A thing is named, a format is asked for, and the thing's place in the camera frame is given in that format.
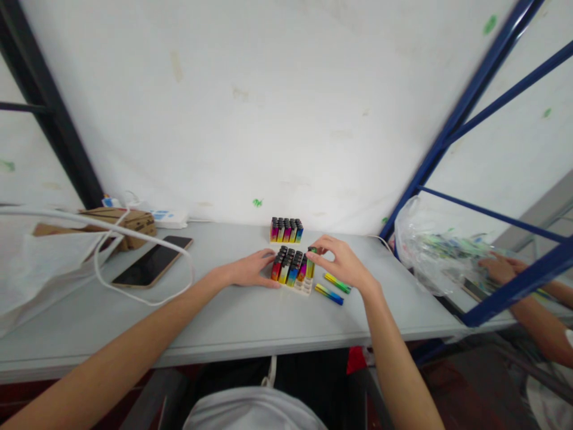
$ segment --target clear plastic bag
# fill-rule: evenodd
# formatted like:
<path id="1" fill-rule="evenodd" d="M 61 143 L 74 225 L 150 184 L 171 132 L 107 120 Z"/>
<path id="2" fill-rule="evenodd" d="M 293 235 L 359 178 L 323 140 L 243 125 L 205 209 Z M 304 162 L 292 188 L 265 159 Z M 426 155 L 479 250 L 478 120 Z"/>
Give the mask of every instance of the clear plastic bag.
<path id="1" fill-rule="evenodd" d="M 498 288 L 478 261 L 492 258 L 492 251 L 505 256 L 512 253 L 485 242 L 484 234 L 460 238 L 454 228 L 437 231 L 439 225 L 443 225 L 443 214 L 426 207 L 418 196 L 408 200 L 396 217 L 398 256 L 407 268 L 413 268 L 418 285 L 435 296 L 451 294 L 468 281 L 486 294 Z"/>

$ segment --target forearm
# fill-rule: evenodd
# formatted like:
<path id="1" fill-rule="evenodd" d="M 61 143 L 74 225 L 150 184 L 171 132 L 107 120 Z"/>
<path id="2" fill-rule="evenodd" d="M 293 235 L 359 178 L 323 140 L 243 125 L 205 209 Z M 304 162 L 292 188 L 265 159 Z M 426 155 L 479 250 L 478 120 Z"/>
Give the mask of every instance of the forearm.
<path id="1" fill-rule="evenodd" d="M 396 428 L 443 429 L 442 419 L 392 317 L 380 284 L 361 294 L 380 388 Z"/>
<path id="2" fill-rule="evenodd" d="M 91 428 L 225 285 L 222 275 L 211 272 L 59 380 L 1 426 L 2 430 Z"/>
<path id="3" fill-rule="evenodd" d="M 531 296 L 513 305 L 511 312 L 548 360 L 573 368 L 573 348 L 561 321 Z"/>
<path id="4" fill-rule="evenodd" d="M 559 281 L 551 281 L 543 289 L 570 309 L 573 309 L 573 288 Z"/>

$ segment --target white shirt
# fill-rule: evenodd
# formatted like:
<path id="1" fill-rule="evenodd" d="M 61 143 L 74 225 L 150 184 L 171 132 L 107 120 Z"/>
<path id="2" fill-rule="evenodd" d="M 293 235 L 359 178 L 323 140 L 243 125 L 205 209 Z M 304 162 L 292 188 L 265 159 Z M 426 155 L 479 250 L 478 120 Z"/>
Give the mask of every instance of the white shirt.
<path id="1" fill-rule="evenodd" d="M 565 336 L 573 348 L 573 331 L 566 330 Z M 551 363 L 551 366 L 555 376 L 573 388 L 573 370 L 557 363 Z M 552 373 L 547 363 L 537 367 Z M 529 406 L 541 430 L 573 429 L 573 406 L 531 376 L 527 379 L 526 390 Z"/>
<path id="2" fill-rule="evenodd" d="M 200 399 L 183 430 L 269 429 L 326 430 L 300 400 L 267 387 L 241 387 Z"/>

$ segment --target white plastic bag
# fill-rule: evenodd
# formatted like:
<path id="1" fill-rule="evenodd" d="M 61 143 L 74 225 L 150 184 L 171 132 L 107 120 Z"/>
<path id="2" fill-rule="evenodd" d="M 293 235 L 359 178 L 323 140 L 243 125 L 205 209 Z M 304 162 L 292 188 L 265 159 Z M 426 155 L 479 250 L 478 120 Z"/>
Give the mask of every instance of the white plastic bag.
<path id="1" fill-rule="evenodd" d="M 94 275 L 93 252 L 106 232 L 35 237 L 38 220 L 0 217 L 0 337 L 84 285 Z M 100 266 L 123 236 L 100 252 Z"/>
<path id="2" fill-rule="evenodd" d="M 441 230 L 443 219 L 444 214 L 429 209 L 419 196 L 408 200 L 395 223 L 400 261 L 414 268 L 418 285 L 435 296 L 451 294 L 466 281 L 486 289 L 487 271 L 478 261 L 491 257 L 493 250 L 507 252 L 483 241 L 483 235 L 459 238 L 454 228 Z"/>

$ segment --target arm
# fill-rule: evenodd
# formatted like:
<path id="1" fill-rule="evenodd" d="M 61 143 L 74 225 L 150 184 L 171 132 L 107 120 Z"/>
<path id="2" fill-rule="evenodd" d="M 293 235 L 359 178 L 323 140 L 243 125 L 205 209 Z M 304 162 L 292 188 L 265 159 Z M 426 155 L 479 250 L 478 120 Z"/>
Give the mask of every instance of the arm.
<path id="1" fill-rule="evenodd" d="M 280 288 L 259 272 L 272 250 L 214 269 L 192 288 L 141 320 L 48 388 L 0 426 L 12 429 L 89 429 L 153 366 L 201 309 L 227 285 Z"/>
<path id="2" fill-rule="evenodd" d="M 323 236 L 307 258 L 342 282 L 358 289 L 364 301 L 376 371 L 384 400 L 397 428 L 443 429 L 430 392 L 412 360 L 386 303 L 380 283 L 368 272 L 347 243 Z M 320 255 L 331 251 L 330 262 Z"/>
<path id="3" fill-rule="evenodd" d="M 573 288 L 559 281 L 551 281 L 543 287 L 543 290 L 551 294 L 569 309 L 573 309 Z"/>
<path id="4" fill-rule="evenodd" d="M 489 277 L 501 285 L 507 284 L 515 275 L 516 270 L 522 272 L 527 265 L 519 260 L 508 259 L 499 254 L 494 254 L 494 259 L 480 260 L 479 265 L 487 268 Z M 571 301 L 571 289 L 561 282 L 553 281 L 544 289 L 554 295 L 562 295 Z M 567 340 L 565 331 L 567 327 L 549 312 L 541 303 L 528 296 L 515 303 L 510 308 L 513 316 L 533 338 L 535 344 L 541 350 L 545 358 L 550 361 L 573 368 L 573 348 Z"/>
<path id="5" fill-rule="evenodd" d="M 517 302 L 511 311 L 545 358 L 573 368 L 573 348 L 565 336 L 567 327 L 555 315 L 531 296 Z"/>

